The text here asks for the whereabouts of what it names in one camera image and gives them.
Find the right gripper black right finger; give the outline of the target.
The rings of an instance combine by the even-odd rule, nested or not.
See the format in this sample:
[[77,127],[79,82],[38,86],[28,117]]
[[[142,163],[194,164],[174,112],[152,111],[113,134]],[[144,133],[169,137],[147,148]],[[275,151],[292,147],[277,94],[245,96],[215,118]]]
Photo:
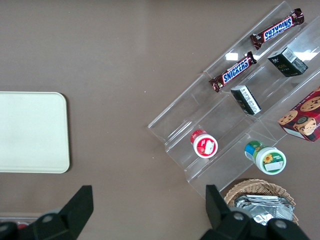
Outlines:
[[202,240],[269,240],[267,227],[239,211],[231,211],[215,185],[207,185],[205,209],[211,229]]

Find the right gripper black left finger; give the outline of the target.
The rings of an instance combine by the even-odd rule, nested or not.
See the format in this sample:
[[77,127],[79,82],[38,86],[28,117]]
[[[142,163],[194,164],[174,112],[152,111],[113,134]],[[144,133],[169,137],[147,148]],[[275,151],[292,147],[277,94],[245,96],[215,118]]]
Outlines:
[[84,185],[59,212],[42,215],[21,229],[19,236],[22,240],[76,240],[93,210],[92,186]]

